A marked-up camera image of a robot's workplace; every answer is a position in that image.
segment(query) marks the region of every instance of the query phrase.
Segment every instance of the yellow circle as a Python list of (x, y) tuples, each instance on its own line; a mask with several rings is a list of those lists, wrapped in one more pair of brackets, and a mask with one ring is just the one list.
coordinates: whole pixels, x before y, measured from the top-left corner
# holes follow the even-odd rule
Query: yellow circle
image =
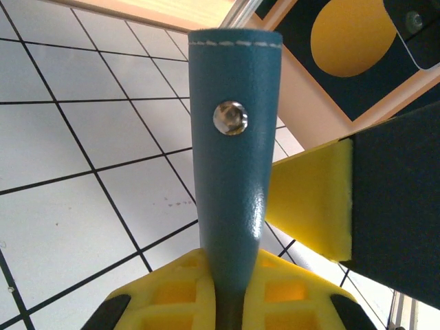
[(331, 0), (313, 24), (311, 53), (322, 71), (357, 76), (385, 55), (395, 35), (382, 0)]

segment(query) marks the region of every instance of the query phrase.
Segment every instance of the yellow foam block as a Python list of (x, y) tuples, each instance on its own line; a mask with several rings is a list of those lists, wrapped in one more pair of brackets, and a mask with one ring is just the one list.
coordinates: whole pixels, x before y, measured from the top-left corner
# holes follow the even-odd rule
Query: yellow foam block
[[(115, 330), (215, 330), (215, 291), (202, 249), (115, 290), (131, 300)], [(260, 250), (247, 288), (242, 330), (344, 330), (326, 280)]]
[(266, 219), (334, 261), (351, 259), (352, 149), (330, 142), (272, 168)]

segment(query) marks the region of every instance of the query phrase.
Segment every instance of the metal bolt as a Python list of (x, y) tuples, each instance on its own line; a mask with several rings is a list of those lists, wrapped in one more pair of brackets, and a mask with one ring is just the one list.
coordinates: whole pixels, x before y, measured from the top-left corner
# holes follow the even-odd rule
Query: metal bolt
[(422, 29), (422, 27), (424, 26), (424, 22), (418, 12), (411, 11), (408, 14), (406, 14), (405, 25), (406, 25), (406, 29), (411, 34), (416, 34), (418, 33), (418, 31)]
[(214, 126), (225, 135), (238, 135), (248, 127), (248, 113), (243, 105), (226, 101), (217, 106), (212, 117)]

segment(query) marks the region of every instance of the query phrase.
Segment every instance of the stitched seam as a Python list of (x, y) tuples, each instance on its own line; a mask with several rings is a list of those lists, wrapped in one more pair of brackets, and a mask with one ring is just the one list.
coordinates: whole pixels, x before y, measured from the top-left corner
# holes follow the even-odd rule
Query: stitched seam
[(282, 44), (277, 44), (277, 43), (266, 43), (265, 41), (255, 41), (255, 42), (251, 42), (251, 41), (241, 41), (241, 40), (237, 40), (237, 41), (219, 41), (219, 42), (215, 42), (215, 41), (210, 41), (207, 40), (205, 42), (203, 41), (192, 41), (190, 43), (188, 43), (190, 46), (196, 45), (196, 46), (245, 46), (245, 47), (251, 47), (251, 46), (257, 46), (257, 47), (271, 47), (271, 48), (281, 48), (283, 45)]

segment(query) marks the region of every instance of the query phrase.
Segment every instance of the black grid line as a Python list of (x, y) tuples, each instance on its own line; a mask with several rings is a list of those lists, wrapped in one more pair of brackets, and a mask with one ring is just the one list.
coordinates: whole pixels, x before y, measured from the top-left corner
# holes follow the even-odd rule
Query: black grid line
[(292, 240), (289, 244), (286, 245), (286, 247), (281, 251), (281, 253), (278, 255), (280, 258), (284, 255), (284, 253), (289, 251), (289, 248), (296, 242), (296, 240)]
[(88, 154), (86, 153), (83, 145), (81, 144), (80, 140), (78, 139), (78, 136), (76, 135), (75, 131), (73, 130), (71, 124), (69, 123), (69, 120), (67, 119), (66, 115), (64, 114), (63, 110), (61, 109), (60, 104), (58, 103), (52, 89), (50, 88), (49, 84), (47, 83), (43, 73), (41, 72), (39, 66), (36, 64), (36, 61), (34, 60), (34, 57), (32, 56), (32, 54), (30, 53), (27, 45), (25, 44), (25, 42), (23, 41), (23, 39), (21, 38), (21, 35), (19, 33), (19, 31), (17, 30), (17, 27), (15, 26), (14, 22), (12, 21), (12, 19), (10, 18), (9, 14), (7, 13), (6, 9), (4, 8), (3, 4), (0, 2), (1, 7), (3, 9), (3, 11), (5, 12), (5, 15), (7, 16), (12, 28), (14, 29), (16, 35), (18, 36), (24, 50), (26, 51), (27, 55), (29, 56), (29, 59), (31, 60), (33, 66), (35, 67), (35, 70), (37, 71), (38, 75), (40, 76), (40, 79), (42, 80), (43, 84), (45, 85), (47, 92), (49, 93), (50, 97), (52, 98), (52, 100), (54, 101), (54, 104), (56, 105), (58, 112), (61, 114), (61, 116), (63, 117), (63, 120), (65, 122), (65, 124), (67, 125), (67, 128), (70, 130), (70, 133), (72, 134), (73, 138), (75, 139), (78, 147), (80, 148), (84, 158), (86, 159), (88, 165), (90, 166), (90, 169), (92, 171), (92, 173), (95, 175), (96, 180), (98, 181), (98, 183), (101, 186), (102, 191), (104, 192), (104, 194), (106, 195), (107, 199), (109, 200), (109, 203), (111, 204), (111, 207), (113, 208), (113, 210), (115, 211), (115, 213), (117, 214), (120, 223), (122, 224), (122, 227), (125, 229), (127, 235), (129, 236), (132, 244), (135, 246), (135, 249), (137, 251), (137, 253), (140, 255), (142, 261), (144, 262), (146, 268), (148, 271), (151, 271), (151, 267), (148, 264), (147, 260), (145, 259), (145, 256), (140, 252), (140, 248), (138, 245), (138, 242), (136, 242), (136, 240), (134, 239), (133, 234), (131, 233), (127, 223), (125, 222), (125, 220), (122, 218), (122, 215), (120, 214), (118, 208), (116, 207), (113, 199), (111, 198), (107, 188), (105, 187), (104, 183), (102, 182), (100, 176), (98, 175), (98, 172), (96, 171), (94, 165), (92, 164), (90, 157), (88, 156)]
[(71, 287), (68, 287), (67, 289), (64, 289), (61, 292), (58, 292), (54, 296), (44, 300), (43, 302), (40, 302), (39, 304), (33, 306), (32, 308), (29, 308), (28, 313), (33, 314), (36, 311), (39, 311), (40, 309), (52, 304), (53, 302), (57, 301), (58, 299), (61, 299), (62, 297), (70, 294), (71, 292), (75, 291), (76, 289), (79, 289), (80, 287), (83, 287), (87, 283), (90, 283), (93, 280), (96, 280), (98, 277), (101, 277), (102, 275), (110, 272), (111, 270), (114, 270), (115, 268), (125, 264), (127, 261), (130, 261), (131, 259), (134, 259), (135, 257), (139, 256), (139, 252), (134, 252), (130, 254), (129, 256), (126, 256), (125, 258), (115, 262), (114, 264), (100, 270), (99, 272), (96, 272), (95, 274), (79, 281), (78, 283), (72, 285)]
[[(0, 38), (0, 41), (12, 41), (13, 43), (20, 43), (20, 40), (15, 39), (8, 39), (8, 38)], [(74, 47), (74, 46), (65, 46), (65, 45), (56, 45), (53, 43), (39, 43), (36, 41), (23, 41), (26, 45), (38, 45), (38, 46), (48, 46), (48, 47), (56, 47), (56, 48), (65, 48), (67, 50), (84, 50), (86, 52), (98, 52), (98, 50), (93, 48), (83, 48), (83, 47)], [(111, 50), (99, 50), (99, 52), (106, 53), (106, 54), (116, 54), (116, 55), (127, 55), (127, 56), (135, 56), (135, 57), (145, 57), (145, 58), (156, 58), (158, 60), (169, 60), (169, 61), (175, 61), (175, 62), (188, 62), (188, 60), (182, 60), (178, 58), (168, 58), (168, 57), (161, 57), (161, 56), (150, 56), (150, 55), (141, 55), (141, 54), (131, 54), (131, 53), (124, 53), (124, 52), (113, 52)]]
[(353, 286), (355, 287), (355, 289), (357, 290), (357, 292), (361, 295), (361, 297), (365, 300), (366, 304), (368, 305), (368, 307), (370, 307), (370, 309), (373, 311), (374, 315), (376, 315), (377, 319), (382, 323), (382, 325), (384, 327), (386, 327), (386, 325), (382, 322), (381, 318), (378, 316), (378, 314), (375, 312), (375, 310), (372, 308), (372, 306), (370, 305), (370, 303), (367, 301), (367, 299), (365, 299), (364, 295), (361, 293), (361, 291), (358, 289), (358, 287), (356, 286), (356, 284), (351, 280), (350, 276), (347, 276), (348, 280), (351, 282), (351, 284), (353, 284)]
[[(273, 231), (273, 229), (272, 229), (272, 227), (270, 226), (270, 224), (267, 222), (267, 221), (264, 221), (265, 222), (265, 225), (269, 228), (269, 230), (271, 231), (271, 233), (275, 236), (275, 239), (278, 241), (278, 243), (280, 243), (280, 245), (281, 245), (281, 247), (283, 248), (283, 251), (284, 251), (284, 249), (285, 249), (285, 246), (284, 246), (284, 244), (283, 243), (281, 243), (281, 240), (278, 238), (278, 236), (275, 234), (275, 232)], [(295, 262), (295, 260), (292, 258), (292, 256), (290, 255), (290, 253), (289, 253), (289, 251), (285, 251), (284, 253), (282, 253), (281, 252), (281, 255), (284, 255), (284, 254), (287, 254), (287, 256), (289, 257), (289, 259), (292, 261), (292, 263), (294, 264), (294, 265), (296, 265), (296, 262)]]
[[(190, 223), (188, 223), (187, 225), (184, 225), (183, 227), (175, 230), (174, 232), (171, 232), (170, 234), (167, 234), (166, 236), (158, 239), (157, 241), (147, 245), (146, 247), (143, 247), (141, 249), (141, 253), (143, 254), (144, 252), (148, 251), (151, 248), (154, 248), (155, 246), (159, 245), (160, 243), (163, 243), (164, 241), (170, 239), (171, 237), (179, 234), (180, 232), (183, 232), (184, 230), (194, 226), (196, 223), (198, 223), (199, 221), (196, 219), (194, 221), (191, 221)], [(68, 287), (67, 289), (64, 289), (61, 292), (58, 292), (57, 294), (55, 294), (54, 296), (44, 300), (43, 302), (40, 302), (39, 304), (33, 306), (32, 308), (28, 309), (26, 312), (28, 315), (31, 315), (41, 309), (43, 309), (44, 307), (54, 303), (55, 301), (61, 299), (62, 297), (72, 293), (73, 291), (79, 289), (80, 287), (83, 287), (84, 285), (90, 283), (91, 281), (96, 280), (97, 278), (101, 277), (102, 275), (107, 274), (108, 272), (110, 272), (111, 270), (114, 270), (115, 268), (124, 265), (125, 263), (127, 263), (128, 261), (130, 261), (131, 259), (134, 259), (135, 257), (140, 256), (139, 252), (134, 252), (128, 256), (126, 256), (125, 258), (120, 259), (119, 261), (116, 261), (115, 263), (113, 263), (110, 266), (105, 267), (104, 269), (100, 270), (99, 272), (96, 272), (95, 274), (81, 280), (80, 282), (77, 282), (76, 284), (72, 285), (71, 287)], [(23, 319), (23, 316), (15, 316), (14, 318), (10, 319), (9, 321), (0, 324), (0, 330), (5, 329), (6, 327), (9, 327), (10, 325), (13, 325), (14, 323), (20, 321)]]
[(289, 154), (288, 154), (288, 153), (286, 153), (286, 150), (284, 150), (284, 148), (283, 148), (283, 146), (281, 145), (281, 143), (280, 143), (280, 142), (278, 142), (278, 140), (277, 140), (277, 139), (275, 139), (275, 142), (277, 143), (277, 145), (279, 145), (279, 146), (280, 146), (281, 150), (282, 150), (282, 151), (284, 151), (284, 153), (286, 154), (286, 157), (289, 157)]
[(52, 105), (55, 103), (90, 103), (90, 102), (126, 102), (132, 101), (152, 101), (152, 100), (187, 100), (189, 98), (108, 98), (108, 99), (93, 99), (93, 100), (48, 100), (48, 101), (0, 101), (0, 105)]
[(46, 184), (54, 184), (55, 182), (73, 179), (75, 177), (82, 177), (83, 175), (88, 175), (88, 174), (92, 174), (92, 173), (93, 173), (92, 170), (87, 170), (85, 172), (79, 172), (79, 173), (75, 173), (75, 174), (71, 174), (71, 175), (66, 175), (64, 177), (56, 177), (54, 179), (34, 182), (33, 184), (26, 184), (24, 186), (18, 186), (18, 187), (14, 187), (14, 188), (10, 188), (10, 189), (5, 189), (5, 190), (0, 191), (0, 196), (10, 194), (10, 193), (16, 193), (17, 191), (27, 190), (27, 189), (31, 189), (31, 188), (35, 188), (35, 187), (39, 187), (39, 186), (45, 186)]
[[(183, 153), (185, 151), (189, 151), (189, 150), (192, 150), (192, 149), (193, 148), (190, 146), (188, 148), (183, 148), (183, 149), (179, 149), (179, 150), (175, 150), (175, 151), (169, 151), (169, 152), (167, 152), (165, 154), (158, 153), (157, 155), (153, 155), (153, 156), (149, 156), (149, 157), (143, 157), (143, 158), (140, 158), (140, 159), (134, 159), (134, 160), (130, 160), (130, 161), (119, 163), (119, 164), (114, 164), (114, 165), (109, 165), (109, 166), (105, 166), (105, 167), (100, 167), (100, 168), (96, 169), (96, 172), (101, 172), (101, 171), (109, 170), (109, 169), (112, 169), (112, 168), (122, 167), (122, 166), (126, 166), (126, 165), (129, 165), (129, 164), (145, 162), (146, 160), (152, 160), (152, 159), (155, 159), (155, 158), (163, 157), (165, 155), (174, 155), (175, 153)], [(93, 173), (94, 172), (92, 170), (87, 170), (85, 172), (79, 172), (79, 173), (75, 173), (75, 174), (71, 174), (71, 175), (65, 175), (63, 177), (56, 177), (56, 178), (45, 180), (45, 181), (39, 181), (39, 182), (34, 182), (32, 184), (26, 184), (24, 186), (18, 186), (18, 187), (14, 187), (14, 188), (5, 189), (5, 190), (0, 190), (0, 196), (6, 195), (6, 194), (10, 194), (10, 193), (15, 193), (17, 191), (22, 191), (22, 190), (27, 190), (27, 189), (39, 187), (39, 186), (44, 186), (46, 184), (53, 184), (55, 182), (60, 182), (60, 181), (68, 180), (68, 179), (73, 179), (75, 177), (82, 177), (83, 175), (88, 175), (88, 174), (93, 174)]]
[(148, 244), (146, 247), (143, 247), (141, 249), (141, 252), (145, 252), (151, 248), (154, 248), (156, 245), (159, 245), (160, 243), (165, 242), (166, 240), (170, 239), (171, 237), (176, 236), (177, 234), (183, 232), (185, 229), (188, 229), (189, 227), (194, 226), (196, 223), (199, 223), (198, 219), (190, 222), (188, 225), (184, 225), (183, 227), (175, 230), (174, 232), (171, 232), (170, 234), (165, 235), (161, 239), (158, 239), (156, 242), (152, 242), (152, 244)]
[[(169, 158), (167, 157), (166, 153), (164, 152), (164, 149), (161, 147), (161, 145), (159, 144), (159, 142), (157, 141), (156, 137), (153, 135), (153, 133), (151, 132), (149, 126), (145, 123), (144, 118), (140, 115), (138, 109), (136, 108), (134, 102), (132, 101), (132, 99), (129, 98), (128, 93), (125, 91), (125, 88), (122, 86), (122, 84), (120, 83), (120, 81), (118, 80), (118, 78), (116, 77), (116, 75), (114, 74), (113, 70), (110, 68), (110, 65), (107, 63), (107, 61), (105, 60), (104, 56), (102, 55), (102, 52), (98, 49), (98, 47), (96, 46), (94, 40), (92, 39), (92, 37), (90, 36), (90, 34), (88, 33), (88, 31), (86, 30), (85, 26), (83, 25), (83, 23), (81, 22), (81, 20), (79, 19), (79, 17), (76, 15), (76, 13), (74, 12), (73, 9), (71, 9), (71, 12), (74, 14), (74, 16), (76, 17), (76, 20), (79, 22), (79, 24), (81, 25), (81, 28), (84, 30), (85, 34), (87, 35), (87, 37), (89, 38), (90, 42), (92, 43), (92, 45), (95, 47), (96, 51), (98, 52), (98, 54), (100, 55), (102, 61), (104, 62), (104, 64), (107, 66), (107, 69), (109, 69), (111, 75), (113, 76), (113, 78), (115, 79), (116, 83), (118, 84), (119, 88), (121, 88), (122, 93), (125, 95), (125, 97), (127, 98), (127, 100), (130, 102), (131, 107), (133, 108), (134, 112), (136, 112), (136, 115), (138, 116), (138, 118), (140, 119), (140, 121), (142, 122), (142, 124), (144, 125), (144, 127), (146, 128), (146, 130), (149, 132), (151, 138), (153, 139), (153, 141), (156, 143), (157, 147), (159, 148), (160, 152), (164, 155), (165, 160), (168, 162), (168, 165), (171, 167), (171, 169), (173, 170), (173, 172), (175, 173), (176, 177), (178, 178), (178, 180), (180, 181), (180, 183), (182, 184), (182, 186), (184, 187), (185, 191), (188, 193), (188, 195), (190, 196), (190, 198), (192, 199), (192, 202), (194, 204), (196, 204), (195, 198), (193, 197), (193, 194), (191, 194), (191, 192), (189, 191), (188, 187), (185, 185), (184, 181), (182, 180), (182, 178), (180, 177), (179, 173), (176, 171), (175, 167), (173, 166), (173, 164), (171, 163), (171, 161), (169, 160)], [(135, 36), (136, 40), (139, 42), (139, 44), (141, 45), (141, 47), (144, 49), (144, 51), (148, 54), (147, 50), (145, 49), (145, 47), (143, 46), (143, 44), (140, 42), (139, 38), (135, 35), (135, 33), (133, 32), (133, 30), (131, 29), (130, 25), (127, 23), (127, 21), (125, 21), (126, 25), (129, 27), (130, 31), (133, 33), (133, 35)], [(157, 70), (159, 70), (160, 74), (164, 77), (165, 81), (168, 83), (168, 85), (170, 86), (170, 88), (173, 90), (174, 94), (176, 95), (176, 97), (178, 98), (179, 96), (177, 95), (177, 93), (175, 92), (175, 90), (173, 89), (173, 87), (171, 86), (171, 84), (168, 82), (168, 80), (165, 78), (165, 76), (163, 75), (163, 73), (160, 71), (159, 67), (157, 66), (157, 64), (154, 62), (154, 60), (151, 60), (153, 62), (153, 64), (156, 66)]]
[(349, 275), (349, 272), (350, 272), (349, 269), (347, 269), (346, 272), (344, 272), (344, 277), (342, 278), (341, 284), (339, 284), (339, 287), (342, 287), (344, 285), (345, 280), (347, 279), (347, 276)]
[(178, 44), (176, 44), (176, 42), (174, 41), (174, 39), (172, 38), (172, 36), (168, 33), (167, 30), (165, 30), (165, 33), (170, 37), (171, 41), (175, 44), (175, 46), (177, 47), (177, 49), (180, 51), (180, 54), (182, 54), (184, 56), (184, 58), (186, 58), (186, 60), (188, 60), (188, 58), (185, 56), (185, 54), (182, 52), (182, 50), (180, 49), (180, 47), (178, 46)]
[(23, 318), (21, 317), (21, 315), (17, 315), (9, 320), (7, 320), (6, 322), (0, 324), (0, 330), (4, 330), (8, 327), (10, 327), (11, 325), (14, 325), (17, 322), (20, 322)]
[[(133, 33), (134, 37), (136, 38), (136, 40), (138, 41), (138, 43), (140, 44), (140, 47), (142, 47), (142, 49), (149, 55), (148, 51), (146, 50), (145, 46), (141, 43), (140, 39), (138, 38), (138, 36), (136, 35), (136, 33), (133, 31), (133, 29), (131, 28), (131, 26), (129, 25), (129, 23), (127, 21), (125, 21), (126, 26), (129, 27), (131, 33)], [(176, 95), (176, 97), (179, 97), (179, 95), (177, 94), (177, 92), (175, 91), (174, 87), (170, 84), (170, 82), (168, 81), (168, 79), (165, 77), (164, 73), (161, 71), (161, 69), (159, 68), (159, 65), (157, 65), (157, 63), (154, 61), (155, 59), (152, 57), (151, 61), (153, 62), (154, 66), (156, 67), (156, 69), (159, 71), (159, 73), (162, 75), (162, 77), (164, 77), (166, 83), (168, 84), (168, 86), (171, 88), (171, 90), (173, 91), (173, 93)], [(182, 100), (180, 100), (181, 105), (184, 106), (186, 112), (188, 112), (188, 115), (191, 116), (191, 113), (189, 112), (189, 110), (185, 107), (185, 104), (182, 102)]]
[(12, 273), (9, 269), (8, 264), (6, 263), (6, 259), (3, 255), (3, 253), (0, 250), (0, 268), (3, 272), (3, 275), (5, 276), (6, 283), (8, 284), (8, 287), (12, 288), (12, 297), (14, 298), (15, 304), (20, 312), (20, 318), (23, 319), (26, 327), (30, 330), (34, 330), (34, 325), (32, 324), (32, 321), (30, 320), (29, 313), (26, 309), (26, 306), (23, 302), (23, 299), (20, 295), (19, 288), (15, 285), (15, 280), (12, 277)]

